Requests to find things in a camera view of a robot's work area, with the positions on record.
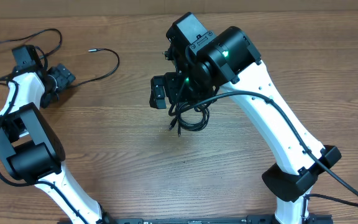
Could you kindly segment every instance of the wooden surface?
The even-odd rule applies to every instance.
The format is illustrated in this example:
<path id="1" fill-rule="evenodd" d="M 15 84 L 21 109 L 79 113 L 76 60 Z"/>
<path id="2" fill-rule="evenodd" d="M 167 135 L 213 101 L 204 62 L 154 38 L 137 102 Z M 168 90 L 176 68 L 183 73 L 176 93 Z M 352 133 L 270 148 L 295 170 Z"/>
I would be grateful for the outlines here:
<path id="1" fill-rule="evenodd" d="M 358 0 L 0 0 L 0 18 L 358 10 Z"/>
<path id="2" fill-rule="evenodd" d="M 80 185 L 114 217 L 241 217 L 273 213 L 275 197 L 261 175 L 274 162 L 265 141 L 230 99 L 211 106 L 198 133 L 168 131 L 167 110 L 149 107 L 150 79 L 173 71 L 162 51 L 165 33 L 178 16 L 72 17 L 0 20 L 0 40 L 55 27 L 63 47 L 49 65 L 63 63 L 80 82 L 121 66 L 113 77 L 65 92 L 42 114 L 65 146 L 66 162 Z M 243 29 L 260 50 L 271 77 L 292 110 L 324 144 L 340 148 L 334 166 L 358 189 L 358 11 L 200 14 L 217 34 Z M 56 34 L 30 41 L 45 51 Z M 14 66 L 0 47 L 0 76 Z M 7 90 L 0 86 L 0 110 Z M 313 189 L 356 200 L 323 174 Z M 358 223 L 358 208 L 313 199 L 313 213 L 336 223 Z M 35 187 L 0 181 L 0 223 L 55 223 L 65 214 Z"/>

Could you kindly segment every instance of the wall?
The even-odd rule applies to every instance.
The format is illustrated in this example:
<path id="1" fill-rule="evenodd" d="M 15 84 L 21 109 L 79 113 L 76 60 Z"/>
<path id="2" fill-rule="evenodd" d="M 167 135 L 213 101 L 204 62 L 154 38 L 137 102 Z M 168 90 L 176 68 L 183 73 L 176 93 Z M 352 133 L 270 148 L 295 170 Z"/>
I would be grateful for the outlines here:
<path id="1" fill-rule="evenodd" d="M 358 0 L 0 0 L 0 18 L 358 10 Z"/>

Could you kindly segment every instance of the wooden table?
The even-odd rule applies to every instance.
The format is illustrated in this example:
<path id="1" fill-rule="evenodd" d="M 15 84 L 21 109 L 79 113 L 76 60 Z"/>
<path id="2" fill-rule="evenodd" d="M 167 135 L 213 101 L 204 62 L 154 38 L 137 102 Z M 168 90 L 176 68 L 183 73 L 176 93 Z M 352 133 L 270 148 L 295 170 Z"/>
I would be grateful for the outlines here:
<path id="1" fill-rule="evenodd" d="M 63 33 L 62 48 L 49 58 L 63 63 L 76 82 L 121 65 L 113 77 L 67 91 L 42 114 L 65 146 L 66 162 L 80 185 L 114 217 L 243 217 L 273 213 L 275 196 L 261 174 L 274 162 L 265 141 L 229 99 L 211 106 L 198 133 L 168 131 L 167 110 L 149 107 L 150 79 L 173 71 L 161 52 L 165 33 L 179 15 L 71 17 L 0 20 L 0 40 L 45 28 Z M 308 130 L 340 148 L 334 166 L 358 189 L 358 11 L 272 12 L 198 15 L 217 34 L 243 29 L 260 50 L 278 90 Z M 53 49 L 56 34 L 29 43 Z M 0 46 L 0 76 L 14 60 Z M 0 110 L 7 89 L 0 86 Z M 323 174 L 313 192 L 357 198 Z M 337 223 L 358 223 L 358 208 L 313 199 L 313 213 L 333 214 Z M 0 223 L 55 223 L 65 214 L 35 187 L 0 181 Z"/>

